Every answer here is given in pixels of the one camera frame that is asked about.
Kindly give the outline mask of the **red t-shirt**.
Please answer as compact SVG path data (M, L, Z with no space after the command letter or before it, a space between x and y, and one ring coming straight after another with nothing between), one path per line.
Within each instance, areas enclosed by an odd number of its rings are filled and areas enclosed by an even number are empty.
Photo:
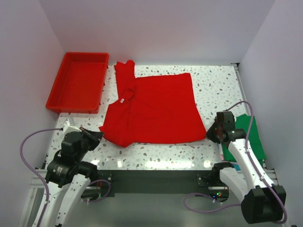
M132 143L179 144L204 140L190 73L135 77L135 62L115 66L118 100L99 130L123 148Z

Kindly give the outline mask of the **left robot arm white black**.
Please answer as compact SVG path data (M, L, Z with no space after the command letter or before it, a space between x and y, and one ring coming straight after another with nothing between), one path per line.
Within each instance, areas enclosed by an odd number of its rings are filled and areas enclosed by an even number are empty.
M34 227L63 227L86 188L102 181L97 166L84 162L83 158L99 145L104 133L73 126L60 130L64 134L61 149L48 164L45 177L25 160L23 145L19 149L23 163L44 186L41 205L32 224Z

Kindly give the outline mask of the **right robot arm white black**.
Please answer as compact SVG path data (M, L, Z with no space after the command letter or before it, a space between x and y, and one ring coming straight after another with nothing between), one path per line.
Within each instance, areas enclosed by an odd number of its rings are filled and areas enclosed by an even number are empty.
M206 137L226 145L241 169L238 173L230 162L216 163L207 179L217 186L229 187L240 201L247 223L282 221L286 217L286 191L267 175L253 153L247 133L236 128L232 112L218 112Z

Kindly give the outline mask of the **folded green t-shirt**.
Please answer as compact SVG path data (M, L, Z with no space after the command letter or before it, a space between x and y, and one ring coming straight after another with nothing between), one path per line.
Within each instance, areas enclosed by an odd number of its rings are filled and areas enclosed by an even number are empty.
M236 129L242 128L244 129L245 133L247 133L249 124L250 124L250 116L246 114L242 114L236 117L236 121L235 121ZM264 149L259 138L259 133L258 133L258 128L255 118L253 118L250 135L249 135L249 142L257 160L260 162L261 166L263 166L263 161L266 160L266 155L264 153ZM222 144L222 148L223 148L223 155L225 161L236 163L236 159L233 157L233 155L230 153L230 151L227 149L227 147L224 144Z

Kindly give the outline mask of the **folded teal t-shirt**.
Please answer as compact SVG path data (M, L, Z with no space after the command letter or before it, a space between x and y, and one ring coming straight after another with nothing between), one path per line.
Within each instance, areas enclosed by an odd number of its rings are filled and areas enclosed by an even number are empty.
M240 171L240 166L238 164L233 164L234 168L237 170L237 171Z

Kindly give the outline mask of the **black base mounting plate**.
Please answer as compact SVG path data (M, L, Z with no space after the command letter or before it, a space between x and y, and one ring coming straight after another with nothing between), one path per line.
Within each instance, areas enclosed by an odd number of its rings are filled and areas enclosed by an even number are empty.
M211 181L211 170L98 170L98 179L107 180L109 197L117 193L190 194L203 193L227 199L228 187Z

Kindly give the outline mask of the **red plastic bin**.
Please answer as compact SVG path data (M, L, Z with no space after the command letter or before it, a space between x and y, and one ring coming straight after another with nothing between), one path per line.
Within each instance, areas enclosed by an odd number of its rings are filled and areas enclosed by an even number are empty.
M67 52L46 108L55 113L98 113L108 60L108 53Z

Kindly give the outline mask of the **aluminium frame rail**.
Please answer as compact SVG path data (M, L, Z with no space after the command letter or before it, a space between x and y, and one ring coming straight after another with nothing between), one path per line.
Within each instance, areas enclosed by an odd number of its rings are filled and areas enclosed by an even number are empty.
M46 176L46 172L47 170L38 170L36 169L36 171L42 176L45 177ZM34 187L36 188L43 188L44 186L41 182L41 180L34 174ZM83 192L82 196L81 196L81 200L84 200L87 203L92 203L92 202L97 202L100 201L106 197L108 197L108 194L110 192L111 189L111 185L107 180L102 180L101 182L97 182L94 184L90 184L86 190ZM219 199L214 199L211 198L211 196L207 195L207 194L203 194L203 193L197 193L197 192L193 192L190 194L185 194L187 197L190 196L205 196L207 198L210 198L214 201L218 201Z

